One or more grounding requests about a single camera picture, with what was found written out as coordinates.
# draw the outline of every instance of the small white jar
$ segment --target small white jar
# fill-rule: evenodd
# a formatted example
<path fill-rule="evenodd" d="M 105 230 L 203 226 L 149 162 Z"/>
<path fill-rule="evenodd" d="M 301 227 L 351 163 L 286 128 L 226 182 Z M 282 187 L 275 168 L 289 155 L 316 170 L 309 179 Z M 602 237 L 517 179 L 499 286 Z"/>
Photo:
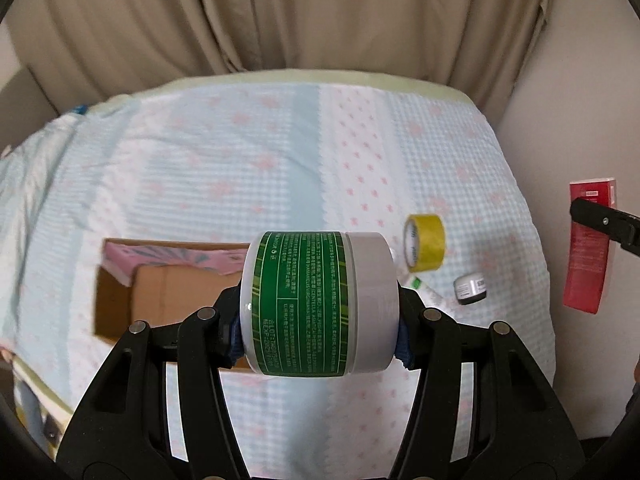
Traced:
<path fill-rule="evenodd" d="M 388 367 L 399 300 L 379 233 L 265 232 L 240 288 L 244 351 L 258 373 L 332 377 Z"/>

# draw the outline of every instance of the screw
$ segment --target screw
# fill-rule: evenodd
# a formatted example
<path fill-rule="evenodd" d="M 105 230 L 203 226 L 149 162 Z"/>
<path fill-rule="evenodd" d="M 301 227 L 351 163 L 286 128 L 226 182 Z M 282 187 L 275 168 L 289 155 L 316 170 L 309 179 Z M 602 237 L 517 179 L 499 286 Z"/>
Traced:
<path fill-rule="evenodd" d="M 428 308 L 422 315 L 424 319 L 428 319 L 429 321 L 437 321 L 442 317 L 442 314 L 437 308 Z"/>
<path fill-rule="evenodd" d="M 215 309 L 211 308 L 210 306 L 204 306 L 198 311 L 198 317 L 203 321 L 206 321 L 207 319 L 211 319 L 215 315 L 216 315 Z"/>
<path fill-rule="evenodd" d="M 498 321 L 494 325 L 494 330 L 500 335 L 507 335 L 509 332 L 511 332 L 511 327 L 503 321 Z"/>
<path fill-rule="evenodd" d="M 134 321 L 129 325 L 129 332 L 132 334 L 139 334 L 146 328 L 146 323 L 144 321 Z"/>

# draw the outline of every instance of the white wall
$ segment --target white wall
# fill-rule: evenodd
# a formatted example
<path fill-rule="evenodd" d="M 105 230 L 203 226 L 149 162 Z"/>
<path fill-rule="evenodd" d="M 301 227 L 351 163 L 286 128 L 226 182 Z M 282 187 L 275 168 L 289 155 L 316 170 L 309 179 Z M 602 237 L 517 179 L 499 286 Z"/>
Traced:
<path fill-rule="evenodd" d="M 0 23 L 0 89 L 20 69 L 20 62 L 15 55 L 14 45 L 9 36 L 5 22 Z"/>
<path fill-rule="evenodd" d="M 498 139 L 542 239 L 557 333 L 555 388 L 581 438 L 610 434 L 640 352 L 640 258 L 616 251 L 597 316 L 561 305 L 568 183 L 615 176 L 640 216 L 640 21 L 627 0 L 553 0 Z"/>

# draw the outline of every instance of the curtain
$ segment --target curtain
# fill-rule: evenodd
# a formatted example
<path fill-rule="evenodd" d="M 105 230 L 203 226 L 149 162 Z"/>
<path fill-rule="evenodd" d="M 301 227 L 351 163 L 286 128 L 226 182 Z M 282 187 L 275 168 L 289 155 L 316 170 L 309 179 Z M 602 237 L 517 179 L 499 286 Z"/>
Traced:
<path fill-rule="evenodd" d="M 59 110 L 183 76 L 275 68 L 453 86 L 494 125 L 548 0 L 16 0 L 18 56 Z"/>
<path fill-rule="evenodd" d="M 18 57 L 60 112 L 260 68 L 250 0 L 15 0 L 7 20 Z"/>
<path fill-rule="evenodd" d="M 254 0 L 265 68 L 385 72 L 465 92 L 494 125 L 546 0 Z"/>

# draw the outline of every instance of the pink patterned paper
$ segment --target pink patterned paper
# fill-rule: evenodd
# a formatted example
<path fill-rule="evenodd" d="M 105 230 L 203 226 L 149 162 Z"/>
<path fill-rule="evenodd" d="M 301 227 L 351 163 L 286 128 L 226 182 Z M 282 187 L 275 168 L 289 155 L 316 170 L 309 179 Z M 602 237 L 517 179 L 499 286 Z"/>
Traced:
<path fill-rule="evenodd" d="M 182 265 L 211 270 L 225 276 L 242 271 L 246 249 L 199 251 L 155 245 L 128 246 L 107 242 L 102 268 L 124 286 L 131 286 L 135 270 L 141 265 Z"/>

